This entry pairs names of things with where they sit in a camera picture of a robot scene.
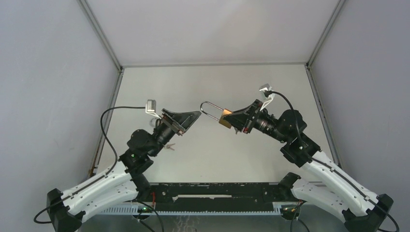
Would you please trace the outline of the short shackle brass padlock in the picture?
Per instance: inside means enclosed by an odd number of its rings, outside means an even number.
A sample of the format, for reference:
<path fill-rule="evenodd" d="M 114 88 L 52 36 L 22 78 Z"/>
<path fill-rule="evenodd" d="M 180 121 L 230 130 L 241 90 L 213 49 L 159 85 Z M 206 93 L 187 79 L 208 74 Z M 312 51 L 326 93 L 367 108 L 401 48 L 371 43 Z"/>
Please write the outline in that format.
<path fill-rule="evenodd" d="M 150 120 L 150 126 L 153 128 L 156 128 L 157 126 L 159 126 L 161 123 L 161 120 L 159 118 L 153 118 Z"/>

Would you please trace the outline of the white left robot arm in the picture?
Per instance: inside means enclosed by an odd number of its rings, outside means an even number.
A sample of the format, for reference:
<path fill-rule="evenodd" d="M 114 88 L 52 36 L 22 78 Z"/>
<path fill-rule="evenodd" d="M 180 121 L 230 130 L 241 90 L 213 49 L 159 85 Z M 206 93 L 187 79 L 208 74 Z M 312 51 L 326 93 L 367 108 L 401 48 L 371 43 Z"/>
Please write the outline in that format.
<path fill-rule="evenodd" d="M 151 185 L 144 172 L 153 164 L 174 135 L 183 135 L 200 117 L 200 111 L 175 113 L 166 109 L 159 117 L 160 124 L 153 132 L 135 130 L 128 149 L 115 154 L 115 161 L 105 171 L 83 183 L 47 194 L 47 214 L 57 232 L 74 232 L 94 215 L 118 203 L 150 198 Z"/>

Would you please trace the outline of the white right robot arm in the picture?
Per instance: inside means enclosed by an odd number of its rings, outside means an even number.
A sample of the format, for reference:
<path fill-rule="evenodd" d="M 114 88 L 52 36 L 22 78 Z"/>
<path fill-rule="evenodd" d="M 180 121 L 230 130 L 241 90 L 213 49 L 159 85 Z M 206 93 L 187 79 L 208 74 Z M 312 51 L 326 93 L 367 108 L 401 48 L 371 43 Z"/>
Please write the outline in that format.
<path fill-rule="evenodd" d="M 335 164 L 303 133 L 306 123 L 297 110 L 288 109 L 275 118 L 260 100 L 255 100 L 247 108 L 222 114 L 221 120 L 239 132 L 248 134 L 256 129 L 283 143 L 280 151 L 285 159 L 326 185 L 317 187 L 295 173 L 288 173 L 280 182 L 283 200 L 297 198 L 311 203 L 338 218 L 350 232 L 381 231 L 393 199 L 365 188 Z"/>

